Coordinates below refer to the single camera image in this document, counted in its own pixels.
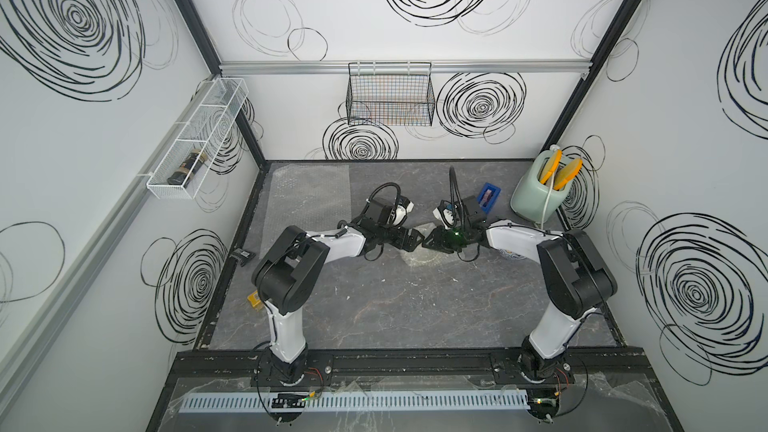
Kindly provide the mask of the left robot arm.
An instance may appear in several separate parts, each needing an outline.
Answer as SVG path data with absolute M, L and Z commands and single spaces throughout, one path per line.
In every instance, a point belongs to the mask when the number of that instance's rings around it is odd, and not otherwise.
M 295 384 L 303 378 L 308 356 L 303 306 L 323 267 L 340 259 L 363 257 L 386 245 L 414 251 L 424 236 L 404 226 L 412 210 L 408 198 L 397 198 L 393 204 L 369 198 L 361 214 L 340 221 L 334 229 L 312 232 L 287 227 L 260 260 L 252 283 L 267 310 L 269 360 L 284 383 Z

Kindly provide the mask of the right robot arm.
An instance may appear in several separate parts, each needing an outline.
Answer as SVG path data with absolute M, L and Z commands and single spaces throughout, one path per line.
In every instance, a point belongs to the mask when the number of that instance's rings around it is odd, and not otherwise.
M 590 315 L 618 290 L 613 273 L 586 231 L 548 231 L 509 219 L 488 224 L 462 206 L 443 201 L 433 210 L 441 222 L 422 246 L 460 253 L 476 244 L 506 251 L 539 264 L 549 303 L 537 326 L 521 345 L 518 367 L 531 383 L 555 374 L 573 336 Z

